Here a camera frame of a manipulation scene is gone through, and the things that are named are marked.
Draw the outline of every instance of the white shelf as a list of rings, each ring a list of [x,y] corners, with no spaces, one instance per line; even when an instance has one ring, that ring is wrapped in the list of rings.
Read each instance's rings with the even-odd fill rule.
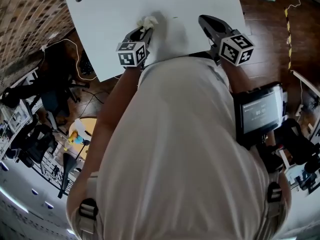
[[[35,68],[32,71],[30,71],[29,73],[27,73],[25,76],[20,78],[17,82],[15,82],[11,87],[12,88],[16,87],[19,83],[21,83],[24,80],[25,80],[24,84],[27,84],[27,85],[31,84],[31,80],[35,79],[33,74],[35,74],[35,76],[37,76],[37,74],[36,74],[37,69],[38,68]],[[29,104],[31,104],[32,101],[34,100],[34,98],[35,98],[35,96],[30,97],[30,98],[26,99],[26,101]],[[42,100],[39,99],[38,102],[31,109],[32,114],[36,113],[37,110],[40,107],[42,107],[42,105],[43,105]],[[13,136],[10,139],[4,138],[4,137],[0,139],[0,161],[1,161],[2,158],[4,157],[6,151],[10,147],[11,143],[15,139],[15,137],[18,135],[18,133],[21,131],[21,129],[28,122],[30,122],[32,120],[32,117],[29,115],[27,107],[22,100],[20,100],[20,104],[18,105],[17,108],[8,108],[4,105],[1,105],[0,111],[3,115],[4,120],[8,123],[9,129],[13,133]],[[11,119],[11,117],[12,117],[13,113],[17,114],[17,112],[19,112],[20,121],[18,123],[13,123],[13,120]]]

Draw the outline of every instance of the person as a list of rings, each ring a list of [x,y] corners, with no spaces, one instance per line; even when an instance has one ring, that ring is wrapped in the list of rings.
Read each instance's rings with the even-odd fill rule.
[[[230,90],[252,89],[245,72],[190,56],[141,71],[124,71],[97,117],[67,199],[76,236],[87,239],[91,231],[79,207],[93,198],[93,239],[270,239],[291,194],[281,173],[281,207],[270,217],[273,179],[256,149],[236,142]]]

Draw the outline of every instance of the display screen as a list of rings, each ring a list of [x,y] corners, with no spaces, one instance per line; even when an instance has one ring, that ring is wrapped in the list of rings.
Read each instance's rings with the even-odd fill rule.
[[[242,106],[243,133],[249,133],[272,122],[278,123],[282,118],[282,97],[279,92]]]

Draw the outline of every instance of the white panel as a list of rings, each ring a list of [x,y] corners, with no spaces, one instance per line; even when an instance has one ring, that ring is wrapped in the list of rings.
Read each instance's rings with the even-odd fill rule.
[[[239,0],[66,0],[77,33],[98,79],[122,74],[116,48],[137,21],[155,16],[156,25],[146,65],[207,51],[208,38],[198,23],[200,15],[226,21],[246,31]]]

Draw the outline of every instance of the round table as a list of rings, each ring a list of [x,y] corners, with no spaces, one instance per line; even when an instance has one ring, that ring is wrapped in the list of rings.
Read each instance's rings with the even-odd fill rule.
[[[92,135],[93,132],[94,132],[94,128],[95,128],[97,119],[96,119],[96,118],[91,118],[91,117],[88,118],[88,117],[87,117],[87,118],[80,118],[80,121],[83,123],[83,125],[84,125],[84,127],[85,127],[85,130],[86,130],[90,135]],[[69,136],[72,134],[73,131],[76,131],[75,122],[73,122],[73,123],[70,125],[70,128],[69,128]],[[79,152],[81,151],[81,149],[84,147],[83,150],[81,151],[80,157],[82,157],[84,160],[86,160],[89,146],[90,146],[90,145],[84,146],[83,144],[76,144],[76,143],[75,143],[75,144],[72,145],[72,148],[77,152],[77,155],[78,155]]]

